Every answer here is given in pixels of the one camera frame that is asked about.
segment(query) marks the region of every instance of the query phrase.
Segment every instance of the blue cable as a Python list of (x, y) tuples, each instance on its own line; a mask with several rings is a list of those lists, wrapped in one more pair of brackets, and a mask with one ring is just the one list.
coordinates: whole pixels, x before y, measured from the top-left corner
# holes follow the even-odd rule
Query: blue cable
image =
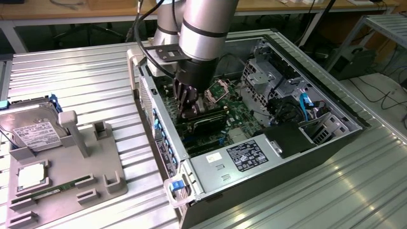
[(306, 114), (306, 109), (305, 109), (305, 103), (309, 106), (313, 106), (313, 103), (310, 102), (308, 94), (306, 93), (301, 93), (300, 96), (298, 96), (298, 105), (300, 105), (300, 108), (301, 108), (302, 113), (305, 115), (305, 121), (308, 121), (308, 114)]

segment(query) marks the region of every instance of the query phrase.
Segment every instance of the green circuit board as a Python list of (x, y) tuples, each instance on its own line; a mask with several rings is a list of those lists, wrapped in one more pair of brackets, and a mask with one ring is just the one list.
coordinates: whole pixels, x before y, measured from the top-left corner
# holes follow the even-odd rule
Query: green circuit board
[[(225, 93), (220, 84), (214, 83), (209, 88), (213, 98), (220, 98)], [(233, 87), (228, 85), (229, 93), (216, 102), (220, 107), (228, 107), (226, 124), (218, 131), (212, 132), (208, 135), (200, 135), (197, 137), (184, 136), (184, 132), (180, 130), (181, 125), (176, 123), (177, 118), (177, 106), (176, 99), (173, 97), (161, 96), (162, 102), (174, 123), (178, 136), (182, 140), (185, 150), (190, 157), (201, 155), (217, 148), (233, 144), (232, 139), (228, 136), (228, 131), (240, 128), (246, 138), (250, 138), (253, 133), (261, 129), (258, 122), (250, 115), (242, 101), (238, 101), (238, 94), (234, 92)]]

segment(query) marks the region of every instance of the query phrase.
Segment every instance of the white handle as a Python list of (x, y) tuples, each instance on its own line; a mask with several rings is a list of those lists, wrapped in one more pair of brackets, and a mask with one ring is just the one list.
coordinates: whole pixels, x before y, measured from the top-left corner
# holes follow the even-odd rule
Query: white handle
[(182, 179), (182, 175), (181, 174), (176, 174), (173, 177), (168, 178), (164, 181), (164, 191), (165, 191), (165, 194), (168, 196), (169, 204), (172, 205), (173, 208), (178, 208), (180, 206), (182, 206), (184, 204), (186, 204), (186, 203), (189, 203), (190, 201), (194, 200), (193, 196), (190, 196), (190, 195), (186, 196), (184, 199), (180, 199), (180, 200), (174, 200), (173, 199), (169, 187), (170, 187), (172, 182), (180, 181), (180, 180), (185, 184), (185, 181)]

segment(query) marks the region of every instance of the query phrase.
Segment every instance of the motherboard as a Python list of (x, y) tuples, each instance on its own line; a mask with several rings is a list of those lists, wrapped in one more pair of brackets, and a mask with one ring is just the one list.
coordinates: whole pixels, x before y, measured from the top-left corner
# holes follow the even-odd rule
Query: motherboard
[(182, 141), (182, 145), (190, 157), (201, 155), (217, 148), (229, 146), (252, 137), (253, 133), (261, 129), (257, 120), (241, 101), (238, 91), (242, 89), (234, 86), (228, 80), (214, 79), (213, 84), (205, 93), (204, 102), (208, 106), (217, 106), (226, 109), (225, 124), (216, 127), (213, 131), (193, 135), (189, 131), (196, 122), (180, 122), (177, 117), (177, 102), (172, 93), (158, 87), (164, 106), (176, 126), (176, 131)]

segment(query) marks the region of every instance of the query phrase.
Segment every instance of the aluminum profile table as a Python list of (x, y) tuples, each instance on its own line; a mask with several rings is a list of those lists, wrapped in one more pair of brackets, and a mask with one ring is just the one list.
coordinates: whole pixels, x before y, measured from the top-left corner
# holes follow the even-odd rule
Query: aluminum profile table
[[(194, 228), (401, 228), (407, 225), (405, 138), (278, 34), (269, 34), (372, 125), (317, 168), (208, 219)], [(7, 97), (53, 92), (78, 126), (112, 124), (129, 191), (39, 228), (178, 228), (130, 97), (125, 51), (117, 44), (14, 55)], [(0, 229), (5, 221), (9, 146), (0, 145)]]
[[(402, 46), (404, 49), (407, 49), (407, 16), (401, 14), (362, 16), (352, 28), (349, 35), (344, 39), (334, 55), (329, 57), (328, 64), (325, 65), (326, 71), (332, 69), (342, 50), (349, 46), (364, 25), (366, 25), (373, 31), (381, 33), (386, 38)], [(369, 37), (370, 36), (366, 36), (360, 41), (361, 45), (365, 45)]]

